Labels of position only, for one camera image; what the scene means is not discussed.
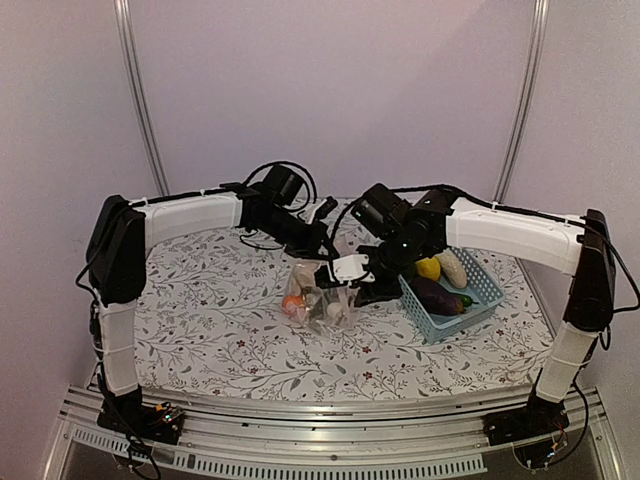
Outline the purple fake eggplant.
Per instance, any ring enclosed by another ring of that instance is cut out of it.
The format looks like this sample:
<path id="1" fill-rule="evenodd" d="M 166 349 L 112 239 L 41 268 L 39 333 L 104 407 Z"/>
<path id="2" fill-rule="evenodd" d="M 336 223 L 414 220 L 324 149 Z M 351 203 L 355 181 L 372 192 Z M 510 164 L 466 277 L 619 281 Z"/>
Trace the purple fake eggplant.
<path id="1" fill-rule="evenodd" d="M 410 287 L 418 301 L 430 314 L 455 316 L 465 312 L 460 299 L 438 282 L 416 277 L 410 282 Z"/>

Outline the white fake garlic bulb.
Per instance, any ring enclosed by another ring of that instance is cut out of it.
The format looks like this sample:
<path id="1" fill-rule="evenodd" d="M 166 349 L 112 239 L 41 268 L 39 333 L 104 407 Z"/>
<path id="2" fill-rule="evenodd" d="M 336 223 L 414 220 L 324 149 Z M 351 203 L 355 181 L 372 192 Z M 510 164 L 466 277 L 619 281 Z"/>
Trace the white fake garlic bulb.
<path id="1" fill-rule="evenodd" d="M 325 307 L 323 320 L 332 328 L 342 327 L 348 320 L 348 311 L 340 302 L 331 302 Z"/>

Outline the clear zip top bag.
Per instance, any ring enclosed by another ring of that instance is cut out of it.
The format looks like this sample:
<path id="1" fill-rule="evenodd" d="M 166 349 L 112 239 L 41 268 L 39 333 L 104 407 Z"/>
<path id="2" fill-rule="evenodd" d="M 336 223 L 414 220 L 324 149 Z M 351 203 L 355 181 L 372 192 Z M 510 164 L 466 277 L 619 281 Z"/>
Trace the clear zip top bag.
<path id="1" fill-rule="evenodd" d="M 285 254 L 290 264 L 290 273 L 282 300 L 287 295 L 301 295 L 304 297 L 306 308 L 303 314 L 294 317 L 289 317 L 282 311 L 283 314 L 298 326 L 324 338 L 336 337 L 351 330 L 357 320 L 353 305 L 355 292 L 347 286 L 322 289 L 316 285 L 314 273 L 321 266 L 325 266 L 327 260 L 294 256 L 288 250 L 285 250 Z M 323 320 L 325 307 L 331 302 L 340 302 L 348 311 L 348 320 L 342 327 L 332 328 Z"/>

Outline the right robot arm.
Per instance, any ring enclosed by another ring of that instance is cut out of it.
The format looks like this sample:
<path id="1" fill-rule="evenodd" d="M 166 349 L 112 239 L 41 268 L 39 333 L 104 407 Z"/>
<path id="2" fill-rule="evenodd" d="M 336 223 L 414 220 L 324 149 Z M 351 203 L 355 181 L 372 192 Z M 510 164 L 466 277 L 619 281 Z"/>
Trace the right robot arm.
<path id="1" fill-rule="evenodd" d="M 486 202 L 450 185 L 422 188 L 414 204 L 376 184 L 352 212 L 377 246 L 360 246 L 337 260 L 336 277 L 359 289 L 363 304 L 396 298 L 398 276 L 411 264 L 450 247 L 486 250 L 550 267 L 572 279 L 559 332 L 535 382 L 533 400 L 517 415 L 517 427 L 537 436 L 556 417 L 600 333 L 614 315 L 615 265 L 606 219 L 554 215 Z"/>

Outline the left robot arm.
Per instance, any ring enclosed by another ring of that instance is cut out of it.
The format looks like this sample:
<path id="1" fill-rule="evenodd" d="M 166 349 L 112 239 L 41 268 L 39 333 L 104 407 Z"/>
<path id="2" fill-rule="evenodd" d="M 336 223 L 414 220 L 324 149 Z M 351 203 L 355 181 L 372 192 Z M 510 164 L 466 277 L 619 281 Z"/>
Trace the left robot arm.
<path id="1" fill-rule="evenodd" d="M 323 259 L 329 234 L 324 220 L 335 208 L 320 198 L 310 173 L 290 161 L 259 167 L 240 182 L 182 194 L 103 203 L 80 275 L 92 296 L 94 349 L 111 419 L 128 434 L 148 426 L 148 412 L 130 396 L 139 391 L 134 323 L 147 282 L 147 260 L 157 245 L 209 230 L 260 232 L 297 258 Z"/>

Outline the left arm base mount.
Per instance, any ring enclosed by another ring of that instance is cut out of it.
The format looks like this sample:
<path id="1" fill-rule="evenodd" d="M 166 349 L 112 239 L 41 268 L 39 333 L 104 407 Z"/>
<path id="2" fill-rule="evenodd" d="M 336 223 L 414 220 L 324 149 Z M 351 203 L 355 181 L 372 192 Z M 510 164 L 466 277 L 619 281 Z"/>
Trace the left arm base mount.
<path id="1" fill-rule="evenodd" d="M 103 402 L 97 425 L 132 438 L 177 445 L 184 420 L 185 411 L 170 402 L 147 406 L 117 397 Z"/>

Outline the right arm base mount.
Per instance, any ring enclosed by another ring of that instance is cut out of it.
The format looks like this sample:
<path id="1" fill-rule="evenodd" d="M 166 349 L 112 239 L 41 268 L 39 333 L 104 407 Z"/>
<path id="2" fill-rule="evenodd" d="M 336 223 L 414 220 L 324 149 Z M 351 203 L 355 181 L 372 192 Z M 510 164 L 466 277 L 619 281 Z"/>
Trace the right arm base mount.
<path id="1" fill-rule="evenodd" d="M 532 397 L 525 406 L 483 416 L 482 425 L 489 444 L 496 446 L 559 432 L 570 422 L 563 402 Z"/>

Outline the green fake cucumber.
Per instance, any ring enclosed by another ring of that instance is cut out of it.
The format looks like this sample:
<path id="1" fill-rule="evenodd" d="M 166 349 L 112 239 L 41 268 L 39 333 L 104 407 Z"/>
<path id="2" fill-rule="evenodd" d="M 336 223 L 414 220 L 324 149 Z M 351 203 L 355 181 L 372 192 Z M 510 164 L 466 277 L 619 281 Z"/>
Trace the green fake cucumber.
<path id="1" fill-rule="evenodd" d="M 457 297 L 460 299 L 462 305 L 465 308 L 471 307 L 472 305 L 476 305 L 477 301 L 474 300 L 472 297 L 468 296 L 468 295 L 463 295 L 463 294 L 457 294 Z"/>

